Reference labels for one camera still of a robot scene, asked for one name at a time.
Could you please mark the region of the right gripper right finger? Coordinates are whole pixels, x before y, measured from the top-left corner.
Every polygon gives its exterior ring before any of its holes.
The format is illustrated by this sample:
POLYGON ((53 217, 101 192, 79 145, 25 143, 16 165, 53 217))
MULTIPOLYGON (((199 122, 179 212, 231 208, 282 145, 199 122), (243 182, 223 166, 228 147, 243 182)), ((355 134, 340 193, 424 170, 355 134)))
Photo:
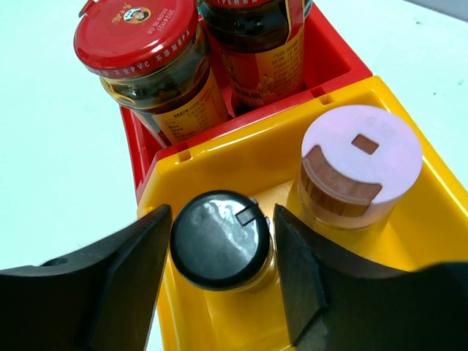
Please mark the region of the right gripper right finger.
POLYGON ((465 350, 467 264, 412 272, 367 260, 282 205, 273 211, 290 343, 297 350, 465 350))

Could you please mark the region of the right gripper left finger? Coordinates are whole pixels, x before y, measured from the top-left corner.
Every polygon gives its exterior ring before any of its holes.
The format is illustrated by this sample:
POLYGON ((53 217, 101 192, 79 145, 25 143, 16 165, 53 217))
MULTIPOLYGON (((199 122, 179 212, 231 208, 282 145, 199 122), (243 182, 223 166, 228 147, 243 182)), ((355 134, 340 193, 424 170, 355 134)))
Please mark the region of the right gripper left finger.
POLYGON ((1 272, 3 350, 143 350, 172 225, 161 205, 42 265, 1 272))

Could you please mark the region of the black cap spice jar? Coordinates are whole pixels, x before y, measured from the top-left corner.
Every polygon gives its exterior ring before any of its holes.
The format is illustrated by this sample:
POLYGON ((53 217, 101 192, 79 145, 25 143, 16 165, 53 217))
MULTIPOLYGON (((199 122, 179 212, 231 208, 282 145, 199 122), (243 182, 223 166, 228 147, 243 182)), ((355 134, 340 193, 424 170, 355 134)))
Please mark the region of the black cap spice jar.
POLYGON ((177 215, 170 256, 179 273, 203 290, 246 290, 273 268, 268 217, 252 197, 202 193, 177 215))

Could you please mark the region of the pink cap spice bottle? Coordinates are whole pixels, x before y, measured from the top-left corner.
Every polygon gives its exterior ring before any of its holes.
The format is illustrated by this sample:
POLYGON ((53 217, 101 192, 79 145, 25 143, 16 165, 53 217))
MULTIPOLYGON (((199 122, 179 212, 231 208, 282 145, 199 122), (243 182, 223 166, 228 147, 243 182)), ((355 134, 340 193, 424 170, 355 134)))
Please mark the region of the pink cap spice bottle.
POLYGON ((422 167, 420 141, 401 117, 371 105, 335 107, 303 135, 287 208, 315 230, 381 230, 422 167))

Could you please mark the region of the red lid jar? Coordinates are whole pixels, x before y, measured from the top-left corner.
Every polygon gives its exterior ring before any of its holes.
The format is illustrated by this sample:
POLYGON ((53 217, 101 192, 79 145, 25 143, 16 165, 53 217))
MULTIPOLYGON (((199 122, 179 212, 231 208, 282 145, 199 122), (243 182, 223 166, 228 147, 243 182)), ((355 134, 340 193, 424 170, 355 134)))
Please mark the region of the red lid jar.
POLYGON ((87 1, 77 57, 161 147, 230 120, 194 1, 87 1))
POLYGON ((312 1, 200 4, 206 28, 219 46, 237 114, 301 91, 305 19, 312 5, 312 1))

